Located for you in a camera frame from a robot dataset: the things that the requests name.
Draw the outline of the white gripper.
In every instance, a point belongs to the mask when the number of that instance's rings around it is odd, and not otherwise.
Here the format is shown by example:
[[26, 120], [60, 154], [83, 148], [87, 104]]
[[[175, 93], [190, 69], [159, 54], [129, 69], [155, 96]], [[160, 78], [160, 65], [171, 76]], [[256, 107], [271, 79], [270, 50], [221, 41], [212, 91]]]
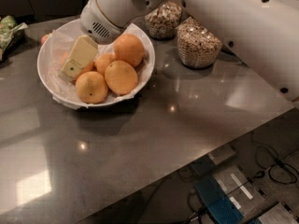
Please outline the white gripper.
[[89, 0], [80, 15], [81, 30], [89, 36], [77, 38], [67, 53], [59, 77], [76, 80], [97, 54], [97, 43], [110, 44], [124, 32], [120, 22], [119, 0]]

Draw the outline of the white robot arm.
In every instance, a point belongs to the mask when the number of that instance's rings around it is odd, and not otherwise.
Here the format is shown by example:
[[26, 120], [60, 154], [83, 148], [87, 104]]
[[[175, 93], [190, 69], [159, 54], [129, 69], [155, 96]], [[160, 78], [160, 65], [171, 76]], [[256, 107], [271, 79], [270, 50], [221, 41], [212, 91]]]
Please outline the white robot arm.
[[89, 0], [81, 31], [109, 44], [164, 1], [181, 6], [284, 98], [298, 103], [299, 11], [277, 0]]

